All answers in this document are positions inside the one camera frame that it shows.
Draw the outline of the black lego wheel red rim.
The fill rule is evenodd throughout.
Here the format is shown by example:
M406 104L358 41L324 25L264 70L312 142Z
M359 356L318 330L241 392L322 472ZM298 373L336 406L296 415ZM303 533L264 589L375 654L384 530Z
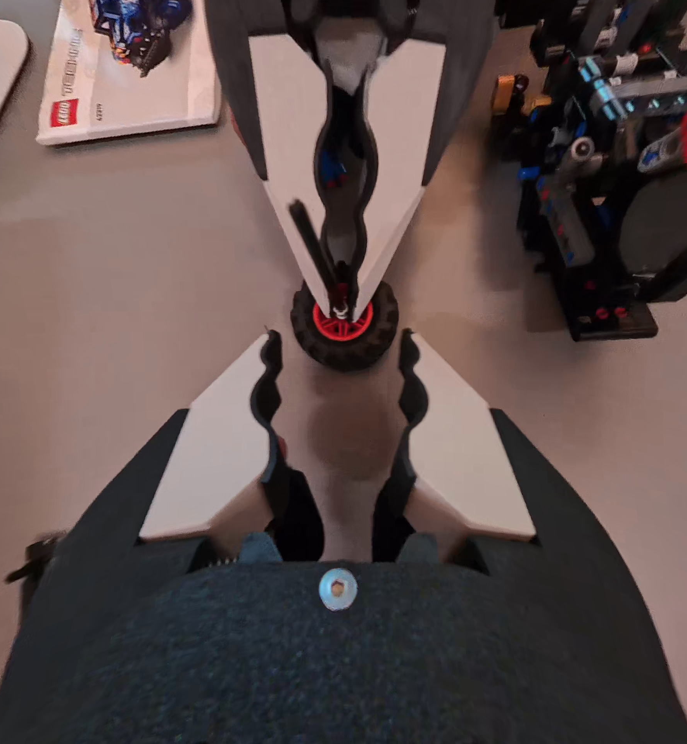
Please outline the black lego wheel red rim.
M341 373L356 373L377 364L393 344L399 307L391 286L381 282L357 321L327 317L303 283L293 296L291 322L310 358Z

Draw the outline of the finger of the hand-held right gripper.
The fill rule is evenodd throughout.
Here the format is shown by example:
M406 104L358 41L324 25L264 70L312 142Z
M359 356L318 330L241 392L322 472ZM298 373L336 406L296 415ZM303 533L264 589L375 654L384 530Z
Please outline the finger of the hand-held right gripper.
M251 36L249 48L266 166L264 189L320 310L338 317L288 212L293 200L301 200L326 245L319 160L331 123L331 65L323 60L319 66L287 33Z
M443 44L406 40L368 75L364 121L377 167L363 212L367 246L357 271L355 320L372 300L423 197L445 53Z

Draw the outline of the white instruction booklet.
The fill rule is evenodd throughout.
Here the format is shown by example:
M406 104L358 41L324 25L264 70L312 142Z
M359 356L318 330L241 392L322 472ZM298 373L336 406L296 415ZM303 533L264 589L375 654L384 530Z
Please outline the white instruction booklet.
M36 142L218 123L221 84L202 1L62 1Z

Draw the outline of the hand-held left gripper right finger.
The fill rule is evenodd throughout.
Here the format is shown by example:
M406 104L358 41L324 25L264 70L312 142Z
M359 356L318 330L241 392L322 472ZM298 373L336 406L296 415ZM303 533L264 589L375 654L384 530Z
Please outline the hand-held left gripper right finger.
M492 409L417 332L399 351L405 427L399 444L399 511L438 556L487 536L529 543L536 528Z

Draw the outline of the partly built lego truck model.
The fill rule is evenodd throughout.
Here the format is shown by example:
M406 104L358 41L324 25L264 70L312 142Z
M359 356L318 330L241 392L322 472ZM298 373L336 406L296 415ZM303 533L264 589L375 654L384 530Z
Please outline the partly built lego truck model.
M501 75L497 157L519 164L516 228L574 341L650 339L687 297L687 1L496 2L545 70Z

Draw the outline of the long black lego axle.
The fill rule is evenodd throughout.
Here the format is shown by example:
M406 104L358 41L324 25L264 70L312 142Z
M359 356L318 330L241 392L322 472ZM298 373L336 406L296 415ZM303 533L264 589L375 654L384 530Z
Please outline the long black lego axle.
M330 250L320 242L308 211L301 200L293 200L288 205L288 212L328 293L330 310L338 317L346 317L348 313L347 298L345 292L340 288L338 273L333 264Z

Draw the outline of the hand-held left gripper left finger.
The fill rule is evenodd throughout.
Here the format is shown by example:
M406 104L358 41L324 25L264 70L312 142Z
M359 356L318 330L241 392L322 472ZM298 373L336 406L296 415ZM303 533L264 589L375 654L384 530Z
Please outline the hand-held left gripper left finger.
M190 405L145 516L145 542L208 538L218 553L281 518L290 470L273 420L283 345L268 330Z

